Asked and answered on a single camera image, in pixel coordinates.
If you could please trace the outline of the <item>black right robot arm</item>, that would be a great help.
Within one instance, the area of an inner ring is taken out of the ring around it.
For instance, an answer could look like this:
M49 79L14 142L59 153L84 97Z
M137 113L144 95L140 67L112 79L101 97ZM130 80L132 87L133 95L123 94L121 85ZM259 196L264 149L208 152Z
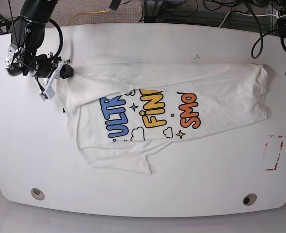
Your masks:
M63 33L51 19L56 0L26 0L16 21L12 20L11 44L6 56L5 69L11 76L20 74L36 78L48 78L60 62L63 48ZM41 47L47 23L51 23L59 34L58 50L52 56L37 55Z

